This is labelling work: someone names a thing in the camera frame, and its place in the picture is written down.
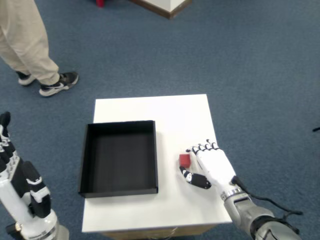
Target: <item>white table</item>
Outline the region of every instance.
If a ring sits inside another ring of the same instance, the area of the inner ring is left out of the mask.
[[[183,179],[179,154],[216,140],[207,95],[97,99],[94,123],[154,120],[158,194],[87,198],[82,231],[119,232],[230,223],[215,188],[201,189]],[[191,169],[201,173],[195,162]]]

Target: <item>black sneaker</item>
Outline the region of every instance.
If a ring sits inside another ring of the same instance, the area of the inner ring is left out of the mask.
[[[68,90],[72,88],[79,79],[79,75],[76,72],[66,72],[60,74],[60,79],[57,83],[53,85],[43,85],[41,84],[41,88],[39,93],[44,97],[49,97],[51,95],[57,94],[62,90]]]
[[[31,74],[25,75],[24,73],[22,73],[20,71],[16,71],[16,74],[18,74],[18,76],[19,76],[18,83],[22,86],[28,86],[28,85],[32,84],[32,82],[34,80],[36,80],[36,78],[34,76],[32,76]]]

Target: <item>cable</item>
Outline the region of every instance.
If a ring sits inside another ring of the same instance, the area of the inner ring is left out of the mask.
[[[279,209],[282,209],[284,211],[286,211],[287,213],[285,213],[283,215],[283,220],[286,220],[287,217],[289,215],[292,215],[292,214],[295,214],[295,215],[303,215],[304,213],[302,211],[297,211],[297,210],[291,210],[285,206],[282,206],[280,205],[279,203],[276,203],[275,201],[273,201],[272,199],[268,198],[268,197],[262,197],[262,196],[257,196],[255,194],[252,194],[251,192],[249,192],[247,190],[247,188],[245,187],[245,185],[241,182],[241,180],[239,179],[238,176],[234,176],[232,179],[231,179],[231,183],[232,184],[236,184],[238,185],[243,191],[245,191],[248,195],[250,195],[251,197],[255,198],[255,199],[258,199],[258,200],[261,200],[261,201],[267,201],[269,203],[272,203],[274,206],[278,207]]]

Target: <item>black tray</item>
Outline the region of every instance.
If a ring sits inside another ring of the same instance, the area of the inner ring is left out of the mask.
[[[78,192],[85,198],[158,192],[155,122],[86,126]]]

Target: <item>beige pants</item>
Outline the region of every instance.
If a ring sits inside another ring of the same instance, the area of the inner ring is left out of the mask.
[[[0,0],[0,56],[15,71],[41,84],[59,80],[49,58],[48,36],[34,0]]]

